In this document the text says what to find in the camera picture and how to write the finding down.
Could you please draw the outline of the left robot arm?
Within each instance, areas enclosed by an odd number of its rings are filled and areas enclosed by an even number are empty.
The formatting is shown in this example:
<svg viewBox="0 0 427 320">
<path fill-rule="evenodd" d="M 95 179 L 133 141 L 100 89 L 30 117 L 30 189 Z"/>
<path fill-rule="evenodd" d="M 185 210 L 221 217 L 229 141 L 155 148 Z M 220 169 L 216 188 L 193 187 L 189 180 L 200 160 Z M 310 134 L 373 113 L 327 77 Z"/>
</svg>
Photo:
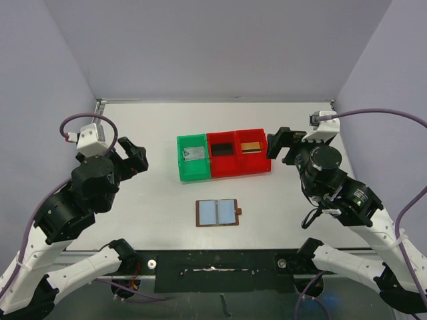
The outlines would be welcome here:
<svg viewBox="0 0 427 320">
<path fill-rule="evenodd" d="M 70 179 L 36 209 L 14 262 L 1 276 L 2 319 L 44 319 L 60 300 L 90 281 L 137 269 L 136 251 L 125 239 L 118 239 L 78 263 L 50 270 L 56 258 L 95 223 L 96 214 L 111 210 L 119 184 L 147 171 L 145 147 L 127 137 L 118 143 L 125 159 L 115 150 L 92 156 L 78 153 L 80 164 Z"/>
</svg>

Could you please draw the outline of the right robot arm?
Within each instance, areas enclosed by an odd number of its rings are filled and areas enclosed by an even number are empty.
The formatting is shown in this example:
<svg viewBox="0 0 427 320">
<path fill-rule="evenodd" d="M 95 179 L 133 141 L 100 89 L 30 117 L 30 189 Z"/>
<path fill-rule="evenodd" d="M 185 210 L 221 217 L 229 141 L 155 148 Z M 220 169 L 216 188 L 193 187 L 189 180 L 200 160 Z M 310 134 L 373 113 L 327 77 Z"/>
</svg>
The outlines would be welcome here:
<svg viewBox="0 0 427 320">
<path fill-rule="evenodd" d="M 426 256 L 421 254 L 390 218 L 379 197 L 364 183 L 341 170 L 341 153 L 330 141 L 306 139 L 305 131 L 279 128 L 267 136 L 266 156 L 294 166 L 303 194 L 318 204 L 316 217 L 330 215 L 361 237 L 380 260 L 363 259 L 309 238 L 298 255 L 327 271 L 357 281 L 379 294 L 393 309 L 410 315 L 426 312 Z"/>
</svg>

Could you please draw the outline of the brown leather card holder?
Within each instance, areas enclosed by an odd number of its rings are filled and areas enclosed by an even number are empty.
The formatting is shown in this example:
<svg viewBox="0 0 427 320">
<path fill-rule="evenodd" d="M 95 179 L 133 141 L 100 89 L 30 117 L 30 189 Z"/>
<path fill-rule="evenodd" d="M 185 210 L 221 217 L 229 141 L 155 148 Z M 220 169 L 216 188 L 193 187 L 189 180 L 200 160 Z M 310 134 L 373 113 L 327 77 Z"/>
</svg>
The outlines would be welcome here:
<svg viewBox="0 0 427 320">
<path fill-rule="evenodd" d="M 239 225 L 242 209 L 237 199 L 206 199 L 195 202 L 196 227 Z"/>
</svg>

